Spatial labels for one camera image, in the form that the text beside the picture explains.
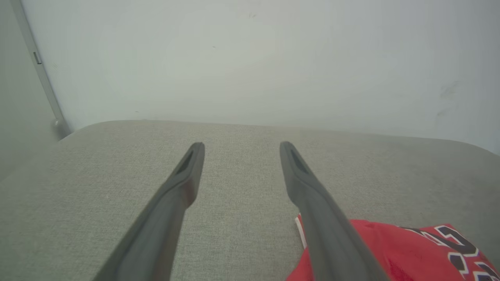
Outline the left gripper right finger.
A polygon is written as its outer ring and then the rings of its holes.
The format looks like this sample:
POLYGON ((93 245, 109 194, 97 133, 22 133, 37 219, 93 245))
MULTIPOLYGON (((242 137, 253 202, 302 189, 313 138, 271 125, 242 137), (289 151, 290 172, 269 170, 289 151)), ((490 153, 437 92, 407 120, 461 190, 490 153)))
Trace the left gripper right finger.
POLYGON ((316 281, 389 280, 368 246, 291 142, 280 143, 289 199, 300 211, 316 281))

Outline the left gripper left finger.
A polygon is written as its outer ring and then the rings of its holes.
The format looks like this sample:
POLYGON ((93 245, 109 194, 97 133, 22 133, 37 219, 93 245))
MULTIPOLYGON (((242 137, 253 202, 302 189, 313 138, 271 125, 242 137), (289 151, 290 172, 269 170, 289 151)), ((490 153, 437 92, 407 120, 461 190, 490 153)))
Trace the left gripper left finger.
POLYGON ((193 143, 94 277, 95 281, 168 281, 186 210, 197 195, 205 145, 193 143))

